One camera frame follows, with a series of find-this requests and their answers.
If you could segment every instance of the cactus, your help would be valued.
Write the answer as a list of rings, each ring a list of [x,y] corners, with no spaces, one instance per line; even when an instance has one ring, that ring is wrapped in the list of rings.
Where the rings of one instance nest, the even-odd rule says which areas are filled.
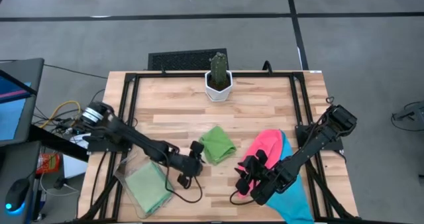
[[[211,60],[211,83],[218,91],[230,85],[227,77],[227,56],[220,52],[217,52]]]

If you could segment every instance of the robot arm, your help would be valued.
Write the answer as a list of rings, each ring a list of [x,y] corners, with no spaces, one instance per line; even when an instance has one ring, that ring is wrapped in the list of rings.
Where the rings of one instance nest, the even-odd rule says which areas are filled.
[[[281,194],[296,181],[301,166],[311,157],[329,142],[349,135],[356,126],[356,117],[341,105],[331,105],[321,118],[321,124],[315,124],[309,131],[304,146],[293,156],[278,161],[271,169],[265,167],[268,157],[263,150],[259,150],[256,156],[247,156],[239,163],[246,171],[236,168],[240,174],[240,180],[236,184],[237,190],[246,195],[248,184],[252,181],[259,182],[253,187],[250,195],[256,203],[264,205],[274,192]]]
[[[121,139],[133,143],[143,149],[150,159],[165,167],[175,168],[182,172],[178,182],[186,187],[190,178],[200,175],[203,166],[201,152],[203,145],[193,141],[190,154],[180,154],[180,149],[166,141],[152,140],[126,125],[118,118],[113,108],[102,102],[93,102],[84,110],[79,119],[82,125],[89,131],[102,130],[107,139],[119,143]]]

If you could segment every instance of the gray carpet floor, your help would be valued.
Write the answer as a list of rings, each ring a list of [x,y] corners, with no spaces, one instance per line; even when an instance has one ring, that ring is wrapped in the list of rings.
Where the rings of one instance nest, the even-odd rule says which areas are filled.
[[[298,13],[424,11],[424,0],[295,0]],[[3,0],[0,17],[288,13],[288,0]],[[291,19],[1,22],[0,59],[42,57],[47,64],[107,76],[147,69],[148,53],[227,48],[232,70],[301,68]],[[358,117],[344,139],[348,173],[365,219],[422,223],[424,134],[396,129],[392,113],[424,99],[424,17],[299,19],[309,68]],[[105,80],[44,68],[37,106],[87,105]],[[45,186],[56,177],[46,176]],[[80,188],[83,176],[71,180]],[[78,195],[48,197],[44,223],[75,215]]]

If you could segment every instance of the pink and blue cloth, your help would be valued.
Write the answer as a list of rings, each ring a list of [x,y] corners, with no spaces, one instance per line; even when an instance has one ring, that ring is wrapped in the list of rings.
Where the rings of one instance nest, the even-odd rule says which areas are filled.
[[[265,163],[267,168],[271,168],[277,161],[293,154],[287,136],[281,130],[262,131],[247,150],[242,161],[248,155],[255,155],[256,151],[262,149],[268,160]],[[288,224],[310,224],[313,218],[303,189],[300,174],[297,179],[284,193],[274,195],[266,203],[267,206],[275,209]]]

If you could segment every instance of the red snack bag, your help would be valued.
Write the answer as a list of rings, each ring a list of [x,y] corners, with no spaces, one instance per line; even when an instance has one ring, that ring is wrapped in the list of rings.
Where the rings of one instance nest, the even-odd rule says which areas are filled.
[[[40,154],[36,174],[57,172],[59,171],[59,164],[59,154]]]

